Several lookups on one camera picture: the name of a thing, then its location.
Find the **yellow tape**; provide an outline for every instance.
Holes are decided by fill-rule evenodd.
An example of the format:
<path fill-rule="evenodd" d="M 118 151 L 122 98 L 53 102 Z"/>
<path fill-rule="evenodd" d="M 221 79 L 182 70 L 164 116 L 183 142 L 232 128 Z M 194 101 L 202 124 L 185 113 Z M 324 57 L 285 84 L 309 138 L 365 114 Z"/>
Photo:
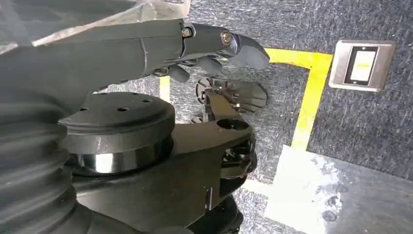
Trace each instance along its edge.
<path fill-rule="evenodd" d="M 270 62 L 272 63 L 287 63 L 310 69 L 291 143 L 293 148 L 306 150 L 333 56 L 323 53 L 272 48 L 266 48 L 265 50 L 270 55 Z"/>
<path fill-rule="evenodd" d="M 159 97 L 167 102 L 170 102 L 170 77 L 159 78 Z"/>

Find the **mounting hole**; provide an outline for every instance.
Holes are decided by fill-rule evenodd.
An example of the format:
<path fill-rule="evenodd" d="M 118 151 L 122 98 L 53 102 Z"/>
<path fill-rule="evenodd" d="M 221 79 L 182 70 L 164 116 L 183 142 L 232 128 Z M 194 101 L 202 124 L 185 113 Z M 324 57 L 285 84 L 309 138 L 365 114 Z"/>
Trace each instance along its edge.
<path fill-rule="evenodd" d="M 245 130 L 249 127 L 246 122 L 233 118 L 221 119 L 217 122 L 217 125 L 223 129 L 236 131 Z"/>

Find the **robotic arm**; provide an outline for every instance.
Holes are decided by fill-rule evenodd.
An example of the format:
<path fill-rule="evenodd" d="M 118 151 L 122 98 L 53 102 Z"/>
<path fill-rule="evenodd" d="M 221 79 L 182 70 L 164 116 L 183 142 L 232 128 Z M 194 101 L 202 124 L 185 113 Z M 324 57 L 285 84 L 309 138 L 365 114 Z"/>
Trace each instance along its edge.
<path fill-rule="evenodd" d="M 11 1 L 0 6 L 5 15 L 4 32 L 21 38 L 24 24 L 16 19 L 31 13 L 14 10 Z M 185 66 L 219 72 L 217 57 L 256 69 L 269 62 L 265 50 L 253 39 L 181 19 L 94 27 L 36 47 L 18 40 L 16 48 L 0 55 L 0 233 L 139 233 L 76 201 L 71 172 L 63 167 L 68 156 L 57 143 L 66 137 L 67 130 L 57 123 L 76 113 L 91 92 L 109 84 L 148 75 L 170 75 L 184 82 L 189 78 Z M 176 137 L 179 131 L 194 132 L 185 127 L 175 130 L 175 147 L 185 144 Z M 229 134 L 227 141 L 235 142 L 238 137 Z M 193 152 L 190 147 L 179 150 L 172 154 Z M 76 189 L 81 190 L 84 184 L 79 182 Z M 101 185 L 96 181 L 89 184 Z M 165 231 L 187 232 L 183 228 Z"/>

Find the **bolt head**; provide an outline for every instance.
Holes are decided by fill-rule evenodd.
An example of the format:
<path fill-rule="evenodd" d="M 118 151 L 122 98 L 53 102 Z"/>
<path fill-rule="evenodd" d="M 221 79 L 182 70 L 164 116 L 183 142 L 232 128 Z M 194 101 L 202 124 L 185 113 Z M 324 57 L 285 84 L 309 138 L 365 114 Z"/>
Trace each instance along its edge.
<path fill-rule="evenodd" d="M 185 38 L 192 37 L 192 30 L 190 28 L 183 28 L 181 32 L 182 36 Z"/>
<path fill-rule="evenodd" d="M 232 34 L 227 30 L 221 32 L 221 41 L 224 45 L 230 45 L 232 42 Z"/>

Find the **flexible black hose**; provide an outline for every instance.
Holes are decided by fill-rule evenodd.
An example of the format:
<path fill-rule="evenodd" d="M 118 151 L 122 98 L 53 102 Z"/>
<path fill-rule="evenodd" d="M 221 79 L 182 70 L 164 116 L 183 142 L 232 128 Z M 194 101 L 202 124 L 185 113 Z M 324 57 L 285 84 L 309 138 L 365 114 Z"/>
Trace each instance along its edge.
<path fill-rule="evenodd" d="M 61 108 L 15 94 L 0 88 L 0 233 L 140 233 L 78 204 L 63 168 L 68 154 L 57 143 L 66 136 Z"/>

